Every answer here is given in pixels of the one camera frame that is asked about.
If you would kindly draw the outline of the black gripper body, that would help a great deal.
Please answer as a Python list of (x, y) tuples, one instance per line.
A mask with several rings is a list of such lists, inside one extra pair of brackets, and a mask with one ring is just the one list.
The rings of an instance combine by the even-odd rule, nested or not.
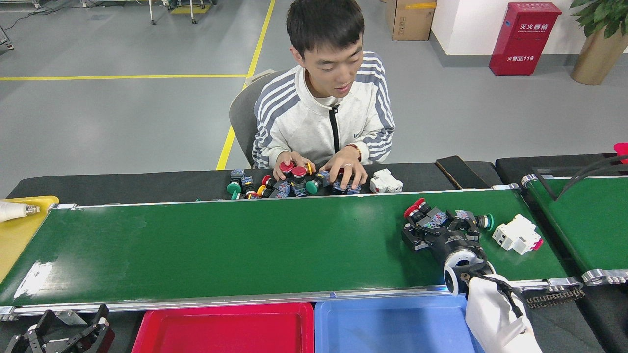
[(431, 242), (431, 254), (440, 265), (476, 265), (484, 263), (478, 246), (460, 231), (447, 231)]

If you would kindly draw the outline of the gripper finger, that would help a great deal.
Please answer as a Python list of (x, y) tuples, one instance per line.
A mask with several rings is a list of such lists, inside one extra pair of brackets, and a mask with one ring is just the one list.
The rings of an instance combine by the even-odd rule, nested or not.
[(462, 231), (471, 241), (479, 241), (481, 228), (484, 228), (484, 215), (474, 215), (472, 212), (455, 212), (449, 223), (449, 230)]
[(32, 326), (27, 333), (13, 336), (4, 349), (5, 353), (25, 353), (31, 349), (33, 353), (67, 353), (72, 352), (72, 339), (57, 339), (45, 341), (44, 336), (49, 331), (53, 322), (60, 321), (56, 314), (47, 310), (39, 320), (38, 324)]
[(434, 221), (430, 218), (423, 218), (419, 221), (406, 219), (407, 223), (402, 230), (402, 240), (414, 251), (433, 246), (439, 239), (436, 228), (443, 226), (443, 221)]
[(70, 353), (107, 353), (115, 338), (107, 321), (108, 307), (101, 304), (92, 323), (69, 339)]

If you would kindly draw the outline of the person's left hand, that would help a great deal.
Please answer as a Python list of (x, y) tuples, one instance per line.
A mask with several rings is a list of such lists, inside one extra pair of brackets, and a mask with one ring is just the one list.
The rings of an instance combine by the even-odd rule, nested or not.
[(343, 169), (340, 186), (347, 188), (351, 178), (351, 188), (356, 189), (358, 186), (366, 183), (368, 174), (363, 165), (361, 165), (361, 152), (354, 145), (347, 145), (339, 152), (334, 154), (332, 158), (320, 168), (320, 171), (329, 171), (330, 181), (336, 181), (340, 169)]

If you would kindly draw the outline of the person's right hand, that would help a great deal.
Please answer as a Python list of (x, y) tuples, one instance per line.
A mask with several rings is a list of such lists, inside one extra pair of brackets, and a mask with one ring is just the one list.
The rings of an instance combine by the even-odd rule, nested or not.
[(278, 158), (276, 159), (276, 163), (274, 164), (274, 179), (286, 179), (283, 171), (281, 170), (281, 167), (289, 167), (291, 164), (294, 164), (297, 167), (305, 167), (306, 165), (309, 165), (309, 167), (311, 167), (311, 169), (316, 172), (316, 165), (309, 159), (301, 156), (298, 152), (295, 151), (283, 151), (279, 154)]

